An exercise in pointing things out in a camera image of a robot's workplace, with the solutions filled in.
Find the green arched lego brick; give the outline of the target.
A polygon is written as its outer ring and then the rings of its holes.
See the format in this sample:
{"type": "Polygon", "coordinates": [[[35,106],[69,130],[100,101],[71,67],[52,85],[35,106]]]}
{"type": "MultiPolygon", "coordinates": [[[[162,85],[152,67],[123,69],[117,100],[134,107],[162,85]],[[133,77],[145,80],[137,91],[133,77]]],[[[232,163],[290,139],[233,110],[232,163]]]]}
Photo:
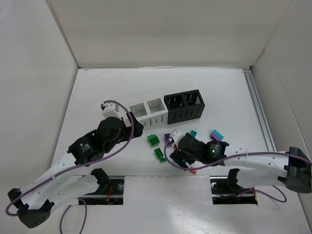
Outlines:
{"type": "Polygon", "coordinates": [[[157,135],[149,135],[147,136],[147,139],[151,147],[157,146],[160,143],[157,135]]]}

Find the lavender lego brick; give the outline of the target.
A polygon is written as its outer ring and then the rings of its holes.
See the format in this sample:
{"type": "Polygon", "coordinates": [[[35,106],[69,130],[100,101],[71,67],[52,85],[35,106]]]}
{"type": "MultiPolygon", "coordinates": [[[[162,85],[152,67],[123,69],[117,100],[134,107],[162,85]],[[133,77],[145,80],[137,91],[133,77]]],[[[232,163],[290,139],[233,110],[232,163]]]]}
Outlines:
{"type": "Polygon", "coordinates": [[[222,141],[224,136],[220,134],[217,130],[213,130],[210,134],[210,138],[216,141],[222,141]]]}

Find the green square lego brick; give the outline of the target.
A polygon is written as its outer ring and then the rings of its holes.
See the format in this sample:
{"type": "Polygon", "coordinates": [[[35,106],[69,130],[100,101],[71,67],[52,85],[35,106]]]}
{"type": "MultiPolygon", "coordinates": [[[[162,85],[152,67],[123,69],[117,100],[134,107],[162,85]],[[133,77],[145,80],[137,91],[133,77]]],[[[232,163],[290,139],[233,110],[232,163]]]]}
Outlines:
{"type": "Polygon", "coordinates": [[[155,149],[154,153],[158,159],[164,158],[164,154],[162,153],[160,148],[155,149]]]}

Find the purple lego brick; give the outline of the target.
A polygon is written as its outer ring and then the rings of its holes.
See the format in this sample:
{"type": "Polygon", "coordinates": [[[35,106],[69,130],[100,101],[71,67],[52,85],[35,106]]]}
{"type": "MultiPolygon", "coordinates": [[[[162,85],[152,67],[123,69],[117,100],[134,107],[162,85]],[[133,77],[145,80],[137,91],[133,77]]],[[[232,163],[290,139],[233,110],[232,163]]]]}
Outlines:
{"type": "Polygon", "coordinates": [[[170,134],[169,133],[164,134],[165,142],[167,142],[169,140],[169,138],[170,138],[170,134]]]}

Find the teal lego brick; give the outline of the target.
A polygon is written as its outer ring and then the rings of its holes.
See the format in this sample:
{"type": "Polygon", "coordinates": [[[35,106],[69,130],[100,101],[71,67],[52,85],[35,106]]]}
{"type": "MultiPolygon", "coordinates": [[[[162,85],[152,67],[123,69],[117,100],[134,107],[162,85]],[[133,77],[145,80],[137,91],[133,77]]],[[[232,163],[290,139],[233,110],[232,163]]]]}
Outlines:
{"type": "Polygon", "coordinates": [[[190,135],[191,135],[191,136],[193,136],[193,137],[195,137],[195,136],[196,136],[196,134],[197,134],[197,132],[196,132],[196,131],[191,131],[191,132],[190,132],[190,135]]]}

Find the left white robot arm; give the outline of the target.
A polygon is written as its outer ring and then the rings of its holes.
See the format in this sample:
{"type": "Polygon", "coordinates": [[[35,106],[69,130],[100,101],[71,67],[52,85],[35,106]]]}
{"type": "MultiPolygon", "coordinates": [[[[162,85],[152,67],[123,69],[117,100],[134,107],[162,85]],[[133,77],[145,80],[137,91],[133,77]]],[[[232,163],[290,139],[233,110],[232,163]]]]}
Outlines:
{"type": "Polygon", "coordinates": [[[29,229],[45,222],[51,213],[65,203],[89,193],[107,190],[110,178],[102,168],[63,186],[74,174],[103,158],[116,144],[142,136],[144,125],[132,112],[127,114],[130,126],[122,117],[107,117],[97,129],[77,139],[63,157],[30,185],[8,192],[17,217],[29,229]]]}

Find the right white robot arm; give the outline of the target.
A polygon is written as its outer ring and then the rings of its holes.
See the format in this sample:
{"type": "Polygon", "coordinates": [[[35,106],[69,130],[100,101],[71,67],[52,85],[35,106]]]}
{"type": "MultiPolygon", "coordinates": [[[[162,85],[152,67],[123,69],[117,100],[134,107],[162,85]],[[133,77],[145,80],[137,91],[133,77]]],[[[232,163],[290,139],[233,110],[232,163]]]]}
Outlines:
{"type": "Polygon", "coordinates": [[[255,186],[284,186],[300,194],[312,192],[312,162],[296,147],[286,152],[249,152],[238,149],[232,156],[226,155],[229,143],[197,140],[189,133],[173,131],[166,142],[174,144],[170,154],[171,164],[187,171],[189,165],[202,163],[199,169],[214,166],[230,167],[227,187],[240,193],[255,186]]]}

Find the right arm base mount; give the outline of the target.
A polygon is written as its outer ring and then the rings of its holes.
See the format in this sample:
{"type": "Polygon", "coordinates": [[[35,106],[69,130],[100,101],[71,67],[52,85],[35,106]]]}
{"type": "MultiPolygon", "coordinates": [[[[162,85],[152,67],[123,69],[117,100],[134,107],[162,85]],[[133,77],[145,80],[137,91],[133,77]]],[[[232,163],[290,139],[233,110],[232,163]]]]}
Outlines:
{"type": "Polygon", "coordinates": [[[230,169],[227,176],[213,176],[210,178],[214,205],[258,204],[255,192],[241,194],[247,189],[237,184],[238,172],[240,172],[239,169],[230,169]]]}

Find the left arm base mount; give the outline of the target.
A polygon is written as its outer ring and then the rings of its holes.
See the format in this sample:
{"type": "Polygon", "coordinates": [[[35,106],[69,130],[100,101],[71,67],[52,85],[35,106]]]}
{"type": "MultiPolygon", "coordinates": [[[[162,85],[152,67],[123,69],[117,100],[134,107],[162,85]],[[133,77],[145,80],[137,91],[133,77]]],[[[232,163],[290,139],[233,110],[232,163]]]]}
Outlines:
{"type": "Polygon", "coordinates": [[[81,197],[87,205],[123,205],[125,177],[109,177],[103,169],[93,169],[91,175],[96,178],[97,189],[81,197]]]}

